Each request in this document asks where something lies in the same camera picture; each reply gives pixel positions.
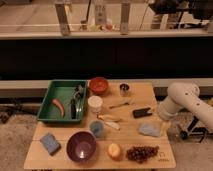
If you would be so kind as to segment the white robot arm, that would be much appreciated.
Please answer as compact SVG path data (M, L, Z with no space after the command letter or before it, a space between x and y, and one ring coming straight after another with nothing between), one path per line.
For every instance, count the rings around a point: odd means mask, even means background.
M202 101L199 94L200 89L194 83L174 82L167 88L167 97L159 103L157 114L162 120L169 121L186 108L213 131L213 107Z

